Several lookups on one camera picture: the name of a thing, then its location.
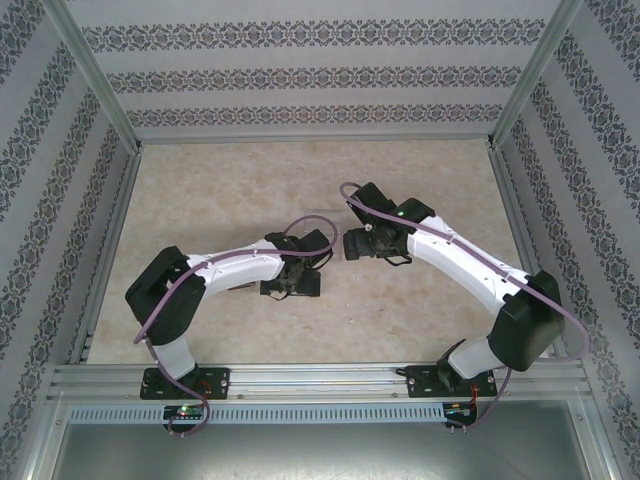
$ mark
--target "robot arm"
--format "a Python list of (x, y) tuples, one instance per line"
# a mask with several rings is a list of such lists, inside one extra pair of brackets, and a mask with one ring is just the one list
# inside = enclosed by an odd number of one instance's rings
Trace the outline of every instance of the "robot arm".
[[(329, 241), (319, 230), (314, 230), (301, 239), (285, 233), (271, 233), (247, 247), (229, 252), (314, 252), (328, 245)], [(185, 272), (202, 262), (229, 252), (184, 255), (175, 246), (162, 250), (125, 294), (125, 299), (138, 322), (141, 325), (145, 324), (169, 287)], [(304, 258), (256, 253), (220, 260), (198, 270), (179, 286), (147, 331), (148, 340), (158, 360), (172, 378), (182, 379), (184, 383), (186, 377), (197, 369), (187, 345), (185, 332), (203, 298), (257, 281), (261, 281), (262, 295), (271, 296), (272, 292), (280, 292), (284, 293), (284, 297), (317, 297), (320, 295), (318, 264), (323, 259), (330, 258), (330, 255), (330, 251)]]
[[(491, 257), (458, 235), (432, 209), (418, 200), (409, 199), (396, 206), (373, 183), (360, 187), (350, 198), (369, 208), (418, 223), (427, 227), (427, 230), (444, 235), (382, 219), (350, 204), (365, 228), (345, 233), (343, 241), (347, 260), (371, 256), (384, 258), (395, 266), (411, 263), (411, 257), (421, 258), (465, 287), (495, 316), (495, 324), (487, 336), (459, 342), (438, 362), (440, 380), (448, 388), (455, 389), (464, 379), (503, 366), (525, 371), (563, 331), (562, 315), (507, 282), (496, 270), (507, 272), (509, 276), (560, 304), (557, 283), (548, 273), (541, 271), (531, 276)], [(473, 254), (460, 245), (466, 246)], [(389, 260), (393, 257), (402, 257), (405, 262), (393, 263)], [(497, 268), (490, 268), (478, 257), (488, 260)]]

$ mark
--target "vented metal strip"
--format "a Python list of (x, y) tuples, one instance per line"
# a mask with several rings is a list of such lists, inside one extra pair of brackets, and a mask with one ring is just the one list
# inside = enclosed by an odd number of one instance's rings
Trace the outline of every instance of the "vented metal strip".
[[(85, 405), (72, 407), (72, 425), (159, 424), (162, 405)], [(442, 403), (336, 405), (214, 405), (211, 424), (335, 424), (444, 422)], [(198, 423), (180, 420), (179, 423)]]

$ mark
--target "black plastic bracket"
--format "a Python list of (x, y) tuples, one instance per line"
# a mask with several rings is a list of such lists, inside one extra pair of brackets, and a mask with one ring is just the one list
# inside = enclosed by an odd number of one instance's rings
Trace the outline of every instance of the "black plastic bracket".
[[(189, 379), (191, 390), (207, 400), (226, 400), (229, 392), (230, 370), (228, 368), (199, 367), (194, 378)], [(192, 396), (171, 384), (157, 368), (147, 368), (140, 386), (142, 400), (188, 400)]]
[(396, 373), (406, 378), (409, 398), (472, 398), (474, 385), (478, 389), (478, 397), (495, 397), (497, 393), (491, 370), (461, 381), (454, 391), (440, 381), (437, 365), (409, 365), (396, 369)]

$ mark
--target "beige floor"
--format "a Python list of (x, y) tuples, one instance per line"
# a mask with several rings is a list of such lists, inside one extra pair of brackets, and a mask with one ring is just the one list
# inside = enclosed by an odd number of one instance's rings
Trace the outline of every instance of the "beige floor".
[[(341, 210), (343, 181), (374, 181), (397, 203), (415, 197), (459, 233), (517, 265), (484, 142), (407, 141), (152, 146), (145, 149), (90, 363), (148, 363), (124, 292), (162, 248), (213, 253), (281, 231), (308, 209)], [(200, 362), (435, 360), (493, 324), (431, 265), (332, 261), (322, 296), (275, 302), (257, 287), (201, 304), (189, 343)]]

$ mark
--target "wire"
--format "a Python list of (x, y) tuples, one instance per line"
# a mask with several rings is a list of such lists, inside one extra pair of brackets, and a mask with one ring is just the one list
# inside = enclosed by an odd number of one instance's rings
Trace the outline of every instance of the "wire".
[(571, 313), (569, 313), (568, 310), (563, 308), (561, 305), (558, 305), (556, 302), (546, 297), (545, 295), (542, 295), (540, 292), (534, 290), (529, 285), (526, 285), (520, 282), (519, 280), (513, 278), (512, 276), (509, 275), (508, 272), (506, 272), (505, 270), (500, 268), (498, 265), (496, 265), (495, 263), (487, 259), (484, 255), (476, 252), (473, 248), (469, 247), (464, 242), (459, 241), (455, 235), (448, 235), (444, 232), (441, 232), (440, 230), (436, 230), (435, 228), (431, 228), (426, 225), (422, 225), (420, 223), (412, 222), (410, 220), (405, 220), (404, 218), (394, 217), (393, 215), (388, 215), (386, 213), (379, 212), (378, 210), (374, 210), (373, 208), (367, 207), (366, 205), (362, 204), (358, 200), (355, 200), (351, 198), (349, 195), (347, 195), (347, 193), (344, 191), (345, 188), (347, 187), (360, 188), (360, 185), (353, 182), (345, 182), (342, 185), (340, 185), (340, 194), (344, 197), (347, 203), (350, 203), (351, 205), (359, 208), (360, 210), (363, 210), (377, 217), (384, 218), (385, 220), (399, 223), (401, 225), (406, 225), (408, 227), (417, 228), (418, 230), (422, 230), (431, 235), (435, 235), (437, 237), (443, 238), (447, 242), (453, 245), (456, 245), (461, 250), (468, 253), (471, 257), (478, 260), (484, 266), (491, 269), (494, 273), (502, 277), (503, 280), (512, 283), (513, 285), (517, 286), (521, 290), (524, 290), (528, 294), (532, 295), (536, 299), (540, 300), (541, 302), (545, 303), (547, 306), (554, 309), (556, 312), (558, 312), (567, 320), (569, 320), (569, 322), (571, 322), (578, 329), (578, 331), (582, 336), (582, 341), (583, 341), (582, 349), (578, 353), (575, 353), (573, 355), (568, 355), (566, 357), (561, 357), (561, 358), (539, 358), (537, 361), (545, 362), (545, 363), (570, 362), (570, 361), (582, 358), (582, 356), (588, 351), (589, 345), (590, 345), (589, 334), (587, 333), (585, 328), (582, 326), (582, 324), (578, 321), (578, 319), (575, 318)]
[(178, 380), (173, 378), (169, 374), (167, 369), (164, 367), (164, 365), (162, 365), (162, 362), (160, 362), (160, 359), (158, 358), (158, 355), (156, 354), (156, 351), (154, 350), (153, 345), (151, 345), (151, 342), (149, 341), (149, 339), (147, 337), (147, 332), (149, 331), (149, 329), (153, 326), (153, 324), (157, 320), (158, 315), (160, 314), (160, 312), (162, 311), (164, 306), (167, 304), (169, 299), (173, 296), (173, 294), (178, 290), (180, 285), (182, 285), (187, 278), (189, 278), (191, 275), (193, 275), (197, 271), (202, 270), (203, 268), (212, 266), (212, 265), (214, 265), (217, 262), (220, 262), (222, 260), (226, 260), (226, 259), (233, 258), (233, 257), (244, 256), (244, 255), (288, 255), (288, 256), (291, 256), (291, 257), (315, 257), (317, 255), (322, 255), (323, 253), (331, 251), (333, 249), (333, 247), (335, 246), (335, 244), (337, 243), (337, 241), (338, 241), (338, 227), (336, 227), (336, 224), (333, 223), (331, 220), (329, 220), (326, 217), (322, 217), (320, 215), (305, 215), (303, 217), (298, 218), (294, 222), (292, 222), (284, 230), (284, 233), (286, 234), (287, 232), (289, 232), (298, 223), (300, 223), (300, 222), (302, 222), (304, 220), (310, 220), (310, 219), (321, 220), (321, 221), (326, 222), (326, 223), (329, 224), (329, 226), (333, 230), (333, 237), (331, 239), (331, 242), (329, 242), (328, 246), (326, 246), (324, 248), (321, 248), (319, 250), (314, 250), (312, 252), (295, 252), (295, 251), (289, 251), (289, 250), (276, 250), (276, 249), (258, 248), (258, 249), (235, 250), (235, 251), (231, 251), (231, 252), (222, 253), (222, 254), (220, 254), (220, 255), (218, 255), (216, 257), (210, 258), (210, 259), (208, 259), (208, 260), (206, 260), (204, 262), (201, 262), (201, 263), (195, 265), (194, 267), (190, 268), (185, 273), (183, 273), (175, 281), (175, 283), (173, 283), (173, 285), (171, 285), (169, 290), (167, 290), (167, 292), (162, 296), (162, 298), (158, 302), (158, 305), (156, 305), (156, 307), (151, 312), (151, 315), (149, 315), (149, 318), (147, 318), (146, 322), (144, 322), (144, 325), (142, 326), (142, 328), (140, 329), (140, 331), (138, 332), (138, 334), (134, 338), (133, 343), (135, 345), (137, 345), (142, 340), (144, 340), (145, 343), (147, 344), (147, 348), (149, 349), (149, 353), (151, 353), (151, 357), (153, 358), (153, 360), (155, 361), (156, 365), (158, 366), (158, 370), (160, 370), (160, 373), (162, 373), (162, 375), (172, 385), (174, 385), (175, 387), (179, 388), (183, 392), (191, 395), (192, 397), (200, 400), (202, 402), (204, 408), (205, 408), (205, 414), (203, 415), (202, 420), (200, 421), (200, 423), (198, 423), (196, 426), (194, 426), (192, 429), (190, 429), (190, 430), (188, 430), (186, 432), (176, 432), (175, 430), (172, 429), (173, 422), (177, 418), (177, 417), (172, 417), (169, 420), (169, 424), (167, 426), (167, 430), (169, 431), (169, 435), (178, 434), (180, 437), (185, 437), (187, 435), (193, 435), (194, 433), (196, 433), (197, 431), (202, 429), (207, 424), (207, 422), (209, 421), (209, 418), (211, 417), (211, 405), (209, 404), (209, 401), (207, 400), (207, 398), (205, 396), (202, 396), (198, 392), (196, 392), (194, 390), (191, 390), (190, 388), (186, 387), (185, 385), (181, 384)]

